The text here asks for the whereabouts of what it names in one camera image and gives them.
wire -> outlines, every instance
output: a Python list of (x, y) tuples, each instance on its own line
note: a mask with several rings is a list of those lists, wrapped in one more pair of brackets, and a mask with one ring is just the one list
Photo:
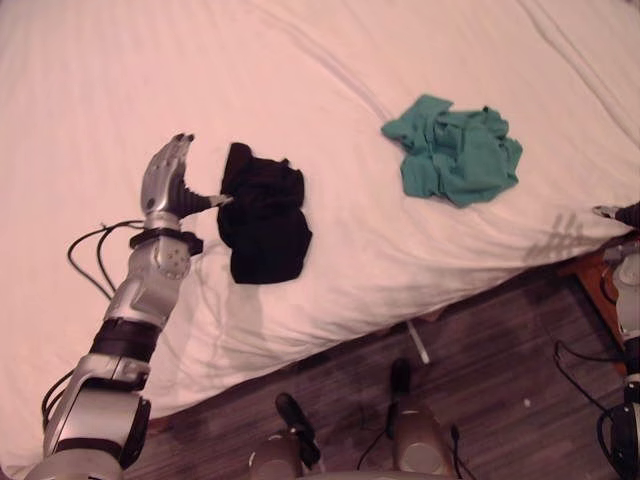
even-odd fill
[(462, 474), (460, 473), (460, 456), (458, 454), (460, 430), (458, 430), (455, 424), (451, 425), (451, 440), (453, 440), (453, 468), (455, 468), (458, 478), (462, 478)]
[(569, 375), (569, 373), (567, 373), (567, 371), (564, 368), (562, 368), (562, 365), (560, 364), (560, 347), (561, 346), (566, 349), (566, 345), (562, 341), (560, 341), (560, 340), (557, 341), (556, 345), (555, 345), (554, 353), (553, 353), (553, 361), (555, 362), (556, 367), (558, 368), (560, 373), (562, 373), (564, 378), (566, 378), (569, 381), (569, 383), (571, 383), (571, 385), (576, 387), (576, 389), (578, 389), (578, 391), (580, 393), (582, 393), (582, 395), (584, 395), (587, 400), (589, 400), (591, 403), (593, 403), (602, 412), (608, 412), (608, 409), (603, 407), (600, 402), (598, 402), (595, 398), (593, 398), (589, 394), (589, 392), (587, 392), (584, 388), (582, 388), (582, 386), (576, 380), (574, 380), (573, 377), (571, 377), (571, 375)]
[(73, 375), (73, 370), (70, 370), (69, 372), (67, 372), (60, 380), (54, 383), (53, 386), (47, 391), (47, 393), (45, 393), (44, 397), (42, 398), (42, 404), (40, 405), (40, 410), (42, 412), (43, 429), (47, 428), (47, 424), (49, 423), (49, 414), (53, 409), (52, 405), (55, 405), (55, 402), (57, 402), (60, 399), (60, 397), (62, 396), (62, 393), (64, 393), (64, 390), (59, 395), (54, 397), (53, 401), (50, 403), (49, 399), (51, 398), (51, 395), (53, 395), (53, 392), (55, 392), (58, 389), (58, 387), (60, 387), (60, 385), (62, 385), (67, 379), (69, 379), (71, 375)]
[[(107, 292), (107, 290), (102, 285), (100, 285), (100, 283), (93, 276), (91, 276), (89, 273), (87, 273), (84, 269), (82, 269), (75, 262), (75, 260), (73, 259), (73, 251), (75, 250), (75, 248), (80, 243), (82, 243), (83, 241), (85, 241), (89, 237), (92, 237), (92, 236), (97, 235), (99, 233), (105, 233), (106, 235), (104, 236), (104, 240), (106, 240), (106, 237), (113, 230), (115, 230), (117, 228), (120, 228), (120, 227), (129, 227), (129, 228), (134, 228), (134, 229), (141, 229), (142, 228), (141, 226), (136, 225), (136, 224), (139, 224), (141, 222), (142, 222), (142, 220), (125, 220), (123, 222), (118, 222), (116, 224), (109, 225), (109, 226), (104, 226), (103, 225), (102, 228), (100, 228), (98, 230), (94, 230), (94, 231), (89, 232), (89, 233), (85, 233), (81, 237), (79, 237), (76, 240), (74, 240), (73, 243), (71, 243), (71, 245), (69, 246), (69, 248), (67, 250), (67, 259), (69, 260), (69, 263), (71, 264), (71, 266), (76, 270), (76, 272), (78, 272), (84, 278), (89, 280), (89, 282), (91, 282), (93, 284), (93, 286), (95, 286), (107, 298), (107, 300), (111, 300), (111, 294), (109, 292)], [(100, 249), (96, 249), (96, 255), (98, 257), (98, 265), (100, 266), (100, 270), (102, 271), (103, 275), (105, 275), (105, 279), (107, 279), (107, 282), (110, 285), (113, 285), (113, 283), (111, 282), (111, 279), (107, 275), (106, 269), (104, 268), (104, 265), (102, 263), (101, 250), (102, 250), (102, 244), (104, 243), (104, 240), (103, 239), (101, 239), (101, 240), (102, 240), (101, 242), (98, 242)]]
[(617, 465), (616, 462), (613, 461), (613, 452), (611, 452), (609, 450), (609, 448), (607, 447), (607, 444), (604, 441), (604, 431), (603, 431), (602, 425), (604, 424), (604, 420), (606, 418), (611, 419), (611, 421), (613, 422), (613, 418), (611, 417), (612, 410), (613, 410), (613, 408), (610, 409), (610, 410), (607, 410), (606, 412), (603, 412), (598, 417), (598, 423), (596, 425), (596, 432), (598, 434), (598, 443), (600, 444), (600, 448), (602, 449), (602, 453), (607, 458), (607, 461), (609, 462), (609, 465), (611, 465), (611, 467), (616, 471), (616, 473), (620, 476), (620, 478), (626, 478), (627, 473), (624, 472), (620, 468), (620, 466)]
[[(455, 427), (456, 431), (458, 432), (457, 440), (453, 436), (454, 435), (454, 433), (453, 433), (454, 427)], [(458, 443), (460, 442), (460, 431), (458, 430), (458, 427), (456, 425), (452, 425), (451, 426), (451, 439), (453, 440), (453, 447), (451, 447), (450, 445), (447, 445), (447, 448), (453, 454), (453, 467), (456, 470), (456, 475), (458, 475), (458, 478), (462, 478), (462, 475), (460, 474), (460, 470), (458, 469), (458, 466), (461, 466), (462, 469), (465, 472), (467, 472), (467, 475), (469, 475), (469, 477), (471, 477), (473, 480), (478, 480), (476, 478), (476, 476), (473, 474), (473, 472), (471, 470), (469, 470), (467, 465), (462, 461), (462, 459), (460, 458), (460, 455), (458, 455), (458, 450), (459, 450)]]
[(371, 450), (374, 449), (374, 447), (378, 444), (378, 442), (380, 441), (380, 439), (385, 433), (386, 433), (386, 430), (382, 429), (382, 431), (378, 434), (375, 440), (371, 442), (371, 444), (367, 447), (364, 453), (360, 456), (360, 460), (358, 460), (358, 465), (356, 466), (356, 470), (360, 470), (360, 467), (362, 466), (362, 462), (364, 462), (364, 459), (367, 457), (367, 455), (369, 455)]
[(133, 225), (133, 223), (141, 223), (141, 222), (142, 222), (142, 220), (135, 220), (135, 221), (127, 220), (125, 222), (120, 222), (120, 223), (116, 223), (115, 225), (108, 226), (108, 227), (105, 228), (104, 233), (100, 237), (100, 240), (98, 240), (98, 245), (96, 246), (96, 259), (98, 261), (98, 267), (100, 267), (100, 272), (102, 272), (102, 276), (104, 277), (106, 282), (109, 284), (109, 287), (111, 288), (111, 291), (113, 293), (115, 293), (115, 291), (116, 291), (116, 286), (111, 281), (111, 277), (107, 273), (107, 269), (104, 267), (104, 263), (102, 261), (102, 246), (103, 246), (105, 240), (107, 239), (107, 237), (109, 235), (111, 235), (111, 233), (113, 233), (117, 228), (129, 227), (129, 228), (133, 228), (133, 229), (137, 229), (137, 230), (142, 230), (143, 227), (141, 227), (141, 226), (139, 227), (139, 226)]
[(96, 246), (96, 257), (97, 257), (97, 260), (98, 260), (98, 267), (100, 267), (100, 272), (102, 272), (102, 276), (104, 277), (104, 279), (109, 284), (109, 287), (111, 288), (111, 291), (113, 293), (115, 293), (116, 292), (116, 286), (111, 281), (111, 277), (109, 277), (109, 274), (107, 273), (107, 269), (104, 268), (104, 263), (102, 262), (102, 244), (107, 239), (107, 237), (111, 234), (111, 232), (113, 232), (113, 229), (105, 230), (104, 233), (102, 234), (102, 236), (100, 237), (100, 240), (98, 240), (98, 245)]
[(588, 360), (590, 362), (616, 363), (616, 362), (622, 362), (623, 361), (622, 358), (592, 357), (590, 355), (585, 355), (584, 353), (578, 353), (575, 350), (573, 350), (572, 348), (570, 348), (562, 340), (557, 340), (556, 341), (556, 352), (558, 351), (558, 349), (560, 347), (564, 348), (568, 353), (570, 353), (574, 357), (578, 357), (578, 358), (581, 358), (583, 360)]
[(602, 275), (600, 275), (600, 292), (602, 292), (602, 296), (606, 298), (609, 303), (615, 305), (616, 301), (609, 295), (609, 292), (607, 291), (606, 280), (607, 280), (607, 275), (609, 274), (610, 271), (611, 271), (611, 268), (607, 267), (602, 271)]

green shirt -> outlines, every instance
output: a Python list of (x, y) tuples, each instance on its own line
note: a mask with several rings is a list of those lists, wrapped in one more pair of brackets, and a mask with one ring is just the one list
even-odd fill
[(507, 137), (509, 124), (495, 110), (450, 112), (452, 102), (421, 96), (382, 133), (407, 152), (404, 192), (446, 197), (458, 207), (486, 202), (518, 183), (522, 146)]

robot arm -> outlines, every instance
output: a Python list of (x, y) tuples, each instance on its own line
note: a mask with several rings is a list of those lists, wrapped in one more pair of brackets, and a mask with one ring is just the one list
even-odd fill
[(27, 480), (121, 479), (140, 455), (151, 404), (137, 392), (149, 377), (149, 360), (190, 258), (202, 252), (202, 241), (182, 232), (180, 219), (231, 200), (186, 188), (193, 138), (176, 135), (147, 167), (141, 192), (145, 229), (131, 239), (127, 277), (46, 426), (44, 460)]

bed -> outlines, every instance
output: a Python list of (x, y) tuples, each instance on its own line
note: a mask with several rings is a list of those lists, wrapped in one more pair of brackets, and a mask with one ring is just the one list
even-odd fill
[[(314, 237), (298, 279), (238, 285), (216, 212), (185, 220), (204, 253), (152, 360), (154, 417), (625, 233), (590, 207), (638, 200), (638, 45), (623, 0), (2, 0), (3, 471), (38, 461), (42, 395), (106, 307), (67, 246), (140, 218), (142, 173), (174, 133), (196, 135), (203, 193), (231, 142), (288, 158)], [(380, 127), (422, 93), (499, 110), (519, 184), (464, 209), (405, 196)], [(116, 279), (127, 236), (105, 247)]]

dark laminate floor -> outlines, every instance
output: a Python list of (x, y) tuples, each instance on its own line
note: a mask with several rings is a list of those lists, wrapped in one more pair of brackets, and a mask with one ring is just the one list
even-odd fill
[[(415, 390), (445, 426), (459, 426), (462, 457), (479, 480), (615, 478), (597, 446), (598, 411), (552, 361), (553, 338), (611, 353), (608, 332), (572, 279), (527, 274), (416, 326), (433, 363), (416, 370)], [(176, 415), (127, 478), (242, 478), (252, 446), (281, 426), (272, 405), (283, 390), (315, 424), (327, 469), (352, 469), (383, 425), (388, 366), (401, 355), (419, 365), (402, 326), (240, 385)], [(620, 400), (611, 365), (567, 364), (602, 402)], [(389, 447), (382, 440), (365, 468), (388, 467)]]

